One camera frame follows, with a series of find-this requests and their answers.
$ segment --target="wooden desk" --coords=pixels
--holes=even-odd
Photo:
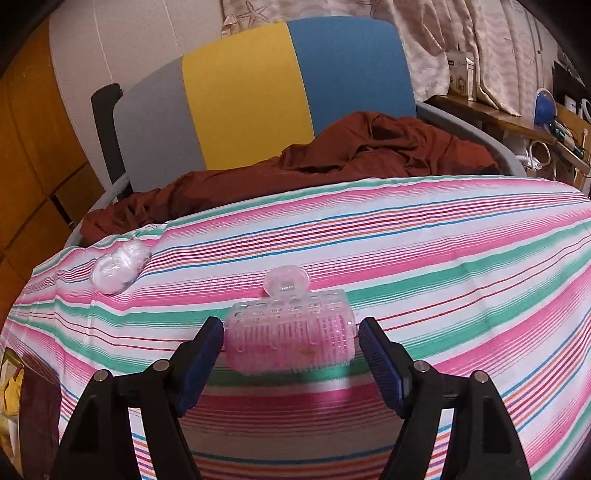
[[[503,141],[505,134],[515,133],[548,145],[557,143],[554,136],[535,126],[533,121],[510,115],[484,103],[470,102],[457,95],[436,95],[427,100],[427,103],[470,123],[481,121],[482,130],[499,142]]]

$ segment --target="white wall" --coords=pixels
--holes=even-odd
[[[53,68],[70,121],[104,187],[111,184],[90,96],[123,90],[220,38],[219,0],[66,0],[50,19]]]

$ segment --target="gray panel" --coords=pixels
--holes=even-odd
[[[435,125],[462,140],[470,140],[484,146],[501,166],[504,175],[527,177],[521,163],[511,150],[464,120],[422,102],[417,102],[417,116],[424,122]]]
[[[125,170],[135,192],[162,188],[204,170],[183,82],[182,58],[156,70],[115,105],[113,118]]]

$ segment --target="starfish pattern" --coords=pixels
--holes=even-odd
[[[266,5],[263,5],[259,8],[254,8],[252,3],[246,0],[246,9],[248,10],[248,12],[243,13],[241,15],[237,15],[236,18],[247,18],[247,28],[251,28],[257,20],[262,20],[263,22],[271,23],[269,19],[262,14],[265,11],[265,8],[267,8]]]
[[[513,46],[513,40],[511,40],[510,38],[507,38],[507,37],[505,37],[504,40],[507,43],[510,43],[511,44],[511,53],[515,53],[515,47]]]
[[[382,0],[359,0],[359,2],[357,2],[358,5],[367,5],[368,7],[371,7],[369,9],[370,17],[373,17],[375,11],[378,9],[381,3]]]

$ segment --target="box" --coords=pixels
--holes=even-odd
[[[449,65],[449,89],[475,102],[474,55],[467,51],[448,51],[446,55]]]

